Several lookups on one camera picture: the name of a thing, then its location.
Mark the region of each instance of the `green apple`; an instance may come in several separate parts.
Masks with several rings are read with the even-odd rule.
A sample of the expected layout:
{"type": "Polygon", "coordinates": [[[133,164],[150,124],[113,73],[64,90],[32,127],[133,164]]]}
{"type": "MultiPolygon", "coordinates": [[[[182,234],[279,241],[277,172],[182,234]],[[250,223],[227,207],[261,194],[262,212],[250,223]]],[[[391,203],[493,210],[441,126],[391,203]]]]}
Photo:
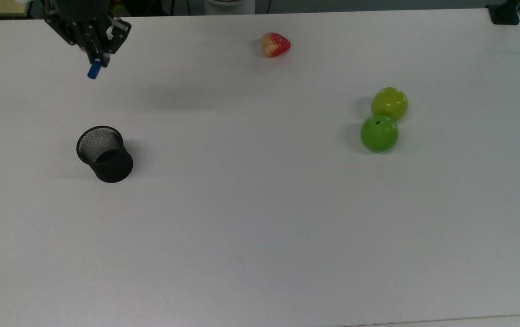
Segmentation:
{"type": "Polygon", "coordinates": [[[361,127],[361,141],[373,152],[391,149],[397,142],[398,134],[395,120],[384,114],[369,117],[361,127]]]}
{"type": "Polygon", "coordinates": [[[407,98],[402,91],[395,87],[385,87],[375,94],[371,101],[371,112],[372,114],[385,114],[397,121],[405,114],[407,105],[407,98]]]}

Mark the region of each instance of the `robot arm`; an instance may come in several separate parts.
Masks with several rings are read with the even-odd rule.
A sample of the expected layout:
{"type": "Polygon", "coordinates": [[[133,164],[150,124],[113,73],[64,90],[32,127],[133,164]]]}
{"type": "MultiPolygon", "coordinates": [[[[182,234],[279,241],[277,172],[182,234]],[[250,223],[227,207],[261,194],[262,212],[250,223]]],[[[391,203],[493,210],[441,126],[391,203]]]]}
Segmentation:
{"type": "Polygon", "coordinates": [[[68,44],[87,53],[92,64],[88,77],[96,78],[127,39],[131,24],[114,18],[107,0],[46,0],[47,6],[48,2],[44,20],[68,44]]]}

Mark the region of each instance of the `black mesh cup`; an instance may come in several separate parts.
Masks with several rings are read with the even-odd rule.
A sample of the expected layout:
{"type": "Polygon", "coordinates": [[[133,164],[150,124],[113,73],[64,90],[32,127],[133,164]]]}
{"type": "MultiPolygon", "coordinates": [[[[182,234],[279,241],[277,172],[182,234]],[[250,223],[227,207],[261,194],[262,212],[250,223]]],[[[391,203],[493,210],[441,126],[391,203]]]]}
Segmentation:
{"type": "Polygon", "coordinates": [[[108,126],[84,132],[76,144],[76,153],[103,182],[120,182],[133,170],[133,158],[123,146],[123,137],[108,126]]]}

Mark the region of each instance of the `cup rim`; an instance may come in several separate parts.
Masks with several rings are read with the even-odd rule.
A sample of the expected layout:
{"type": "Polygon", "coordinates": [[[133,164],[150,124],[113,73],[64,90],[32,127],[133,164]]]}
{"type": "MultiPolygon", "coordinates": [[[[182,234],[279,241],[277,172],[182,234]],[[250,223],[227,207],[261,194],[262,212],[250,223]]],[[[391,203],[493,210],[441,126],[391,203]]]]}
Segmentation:
{"type": "Polygon", "coordinates": [[[121,153],[123,153],[123,150],[125,149],[125,143],[123,141],[123,136],[121,136],[121,134],[119,133],[118,130],[116,130],[115,128],[112,128],[110,126],[106,126],[106,125],[100,125],[100,126],[95,126],[93,128],[90,128],[88,129],[86,132],[82,133],[82,135],[79,137],[79,140],[78,142],[76,143],[76,154],[78,155],[79,159],[84,162],[85,164],[89,165],[89,166],[104,166],[104,165],[107,165],[108,163],[110,163],[111,161],[115,160],[116,158],[118,158],[121,153]],[[86,134],[88,134],[89,132],[92,132],[93,130],[95,129],[101,129],[101,128],[106,128],[106,129],[110,129],[112,130],[113,132],[115,132],[115,134],[119,137],[120,139],[120,148],[119,148],[119,151],[117,151],[116,155],[112,158],[110,158],[108,161],[106,162],[101,162],[101,163],[91,163],[91,162],[88,162],[87,160],[85,160],[82,155],[80,154],[80,151],[79,151],[79,148],[80,148],[80,143],[82,143],[82,140],[83,138],[86,136],[86,134]]]}

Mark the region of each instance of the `blue object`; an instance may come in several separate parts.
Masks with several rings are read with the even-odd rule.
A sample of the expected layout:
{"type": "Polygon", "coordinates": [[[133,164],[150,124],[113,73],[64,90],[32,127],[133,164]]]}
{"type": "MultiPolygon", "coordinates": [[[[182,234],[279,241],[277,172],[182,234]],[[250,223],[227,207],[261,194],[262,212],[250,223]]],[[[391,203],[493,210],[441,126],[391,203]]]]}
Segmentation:
{"type": "Polygon", "coordinates": [[[100,72],[100,68],[102,67],[102,64],[100,63],[100,60],[96,59],[94,60],[94,62],[92,63],[92,65],[90,66],[90,70],[88,70],[88,78],[89,79],[96,79],[96,77],[98,76],[98,72],[100,72]]]}

